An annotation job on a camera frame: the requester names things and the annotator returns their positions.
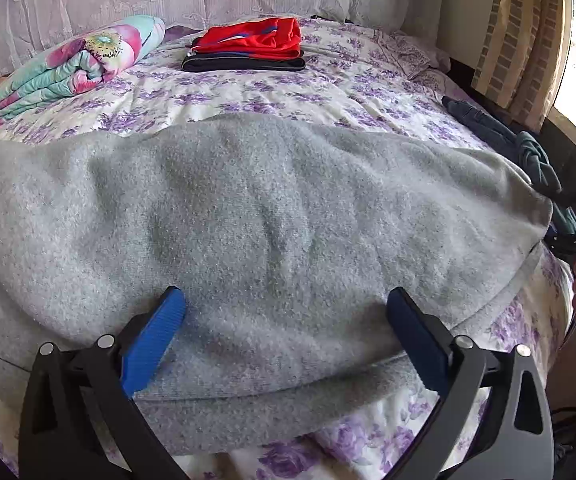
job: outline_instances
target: black folded garment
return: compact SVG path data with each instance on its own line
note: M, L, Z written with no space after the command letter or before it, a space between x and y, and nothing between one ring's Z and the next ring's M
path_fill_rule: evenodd
M181 69L186 72L209 72L210 70L288 70L298 72L306 67L301 55L294 59L258 59L235 52L213 52L185 56Z

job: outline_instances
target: striped curtain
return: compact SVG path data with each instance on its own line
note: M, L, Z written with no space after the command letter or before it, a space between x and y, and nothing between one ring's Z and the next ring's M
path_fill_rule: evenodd
M472 87L538 132L570 46L572 0L494 0Z

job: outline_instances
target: folded red garment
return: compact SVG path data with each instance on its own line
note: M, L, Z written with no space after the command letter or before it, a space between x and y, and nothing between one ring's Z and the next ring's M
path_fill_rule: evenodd
M295 18L268 18L211 27L196 41L189 56L223 52L257 59L295 59L301 54L300 43L301 31Z

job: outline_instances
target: gray garment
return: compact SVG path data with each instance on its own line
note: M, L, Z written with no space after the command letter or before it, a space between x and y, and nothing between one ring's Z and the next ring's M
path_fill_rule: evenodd
M90 345L177 285L185 324L136 397L167 448L306 433L417 380L391 288L478 333L550 215L493 153L257 114L0 142L0 397L42 342Z

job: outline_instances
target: floral bed sheet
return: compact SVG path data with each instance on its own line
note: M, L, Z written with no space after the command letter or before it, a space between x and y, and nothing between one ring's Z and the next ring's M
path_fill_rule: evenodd
M440 70L433 51L405 36L385 36L356 25L301 19L307 68L303 72L180 71L193 36L166 43L108 84L0 126L0 139L49 142L94 129L118 135L234 111L293 120L390 131L460 148L489 149L440 104L443 94L467 96ZM529 345L542 380L571 318L571 273L543 246L530 282L484 333L482 348ZM485 406L480 392L446 466L465 455ZM437 401L418 384L364 407L321 430L289 442L175 460L192 479L382 478L412 442ZM0 456L17 470L18 417L0 401ZM113 462L123 463L108 449Z

